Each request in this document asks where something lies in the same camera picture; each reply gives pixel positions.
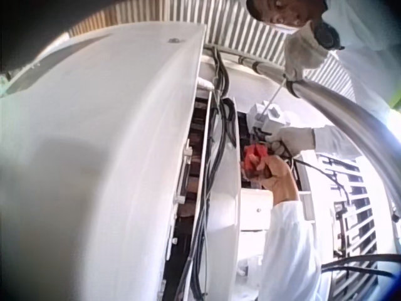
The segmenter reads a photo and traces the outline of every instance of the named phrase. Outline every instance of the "white glove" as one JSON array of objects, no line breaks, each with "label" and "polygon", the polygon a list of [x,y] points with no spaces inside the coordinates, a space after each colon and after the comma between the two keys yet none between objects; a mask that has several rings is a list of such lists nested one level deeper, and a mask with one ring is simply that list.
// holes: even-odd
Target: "white glove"
[{"label": "white glove", "polygon": [[284,41],[287,79],[302,80],[304,69],[319,68],[327,58],[328,51],[316,41],[311,29],[311,21],[289,35]]},{"label": "white glove", "polygon": [[315,134],[309,127],[283,127],[277,134],[266,136],[265,140],[271,144],[270,148],[278,156],[290,156],[279,141],[283,142],[293,157],[301,151],[315,149],[316,146]]}]

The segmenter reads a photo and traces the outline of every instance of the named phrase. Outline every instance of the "white sleeve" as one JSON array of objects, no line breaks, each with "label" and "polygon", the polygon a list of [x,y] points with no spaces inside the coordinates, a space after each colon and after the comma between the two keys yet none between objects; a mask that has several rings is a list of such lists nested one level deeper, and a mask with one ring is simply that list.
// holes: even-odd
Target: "white sleeve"
[{"label": "white sleeve", "polygon": [[339,159],[348,160],[362,156],[338,127],[326,125],[314,129],[313,132],[315,133],[315,152],[317,153],[331,154]]},{"label": "white sleeve", "polygon": [[321,264],[313,230],[300,201],[286,201],[271,210],[262,260],[258,301],[321,300]]},{"label": "white sleeve", "polygon": [[341,45],[382,50],[401,43],[397,18],[385,1],[331,0],[322,15],[340,35]]}]

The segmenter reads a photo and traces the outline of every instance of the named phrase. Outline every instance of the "metal pipe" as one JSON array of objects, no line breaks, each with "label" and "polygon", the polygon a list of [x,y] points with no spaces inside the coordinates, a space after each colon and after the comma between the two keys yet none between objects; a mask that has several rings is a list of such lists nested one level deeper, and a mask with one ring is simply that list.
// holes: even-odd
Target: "metal pipe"
[{"label": "metal pipe", "polygon": [[[276,83],[283,71],[271,64],[240,58],[239,63]],[[378,119],[346,97],[309,80],[293,83],[293,91],[317,108],[355,144],[372,163],[401,211],[401,143]]]}]

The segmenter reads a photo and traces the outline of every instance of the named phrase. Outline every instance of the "person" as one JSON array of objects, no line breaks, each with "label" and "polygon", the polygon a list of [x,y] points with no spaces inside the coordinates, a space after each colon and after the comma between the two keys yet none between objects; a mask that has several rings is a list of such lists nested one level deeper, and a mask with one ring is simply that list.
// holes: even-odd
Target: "person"
[{"label": "person", "polygon": [[322,300],[320,258],[289,166],[278,156],[250,155],[250,159],[256,173],[249,180],[273,192],[258,301]]},{"label": "person", "polygon": [[[355,101],[401,140],[401,27],[380,0],[246,0],[249,14],[279,30],[296,30],[284,42],[285,74],[303,78],[335,51],[353,85]],[[342,159],[360,156],[336,127],[283,129],[279,137],[299,151],[315,149]],[[286,138],[286,135],[299,139]],[[302,141],[314,141],[314,144]]]}]

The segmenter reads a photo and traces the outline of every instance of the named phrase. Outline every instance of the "metal grille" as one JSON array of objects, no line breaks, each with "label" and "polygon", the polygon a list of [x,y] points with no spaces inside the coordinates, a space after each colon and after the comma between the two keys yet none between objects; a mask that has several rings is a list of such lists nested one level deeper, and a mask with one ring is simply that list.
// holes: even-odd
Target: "metal grille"
[{"label": "metal grille", "polygon": [[[331,186],[336,210],[335,250],[337,258],[376,253],[375,223],[369,196],[358,165],[331,156],[318,156],[325,171],[344,186],[343,191]],[[356,267],[377,268],[373,262],[351,264]],[[331,300],[361,300],[377,285],[377,276],[355,272],[335,272],[331,285]]]},{"label": "metal grille", "polygon": [[[276,66],[284,66],[286,33],[254,20],[238,0],[128,0],[106,8],[70,29],[71,36],[96,29],[143,21],[181,21],[207,25],[206,44],[217,45]],[[332,55],[306,76],[351,100],[351,80]]]}]

